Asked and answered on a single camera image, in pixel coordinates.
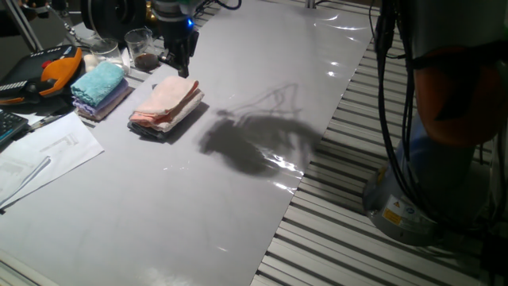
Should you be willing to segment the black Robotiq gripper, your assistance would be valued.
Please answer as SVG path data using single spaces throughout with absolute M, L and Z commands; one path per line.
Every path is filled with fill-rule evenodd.
M 153 10 L 158 22 L 160 35 L 164 39 L 164 50 L 158 56 L 159 62 L 176 67 L 179 64 L 179 76 L 189 76 L 190 58 L 198 40 L 198 30 L 194 21 L 181 10 Z

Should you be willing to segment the person's bare hand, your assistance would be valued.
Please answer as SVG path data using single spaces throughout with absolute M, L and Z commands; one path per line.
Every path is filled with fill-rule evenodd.
M 34 20 L 36 17 L 48 17 L 47 0 L 20 0 L 18 4 L 29 21 Z

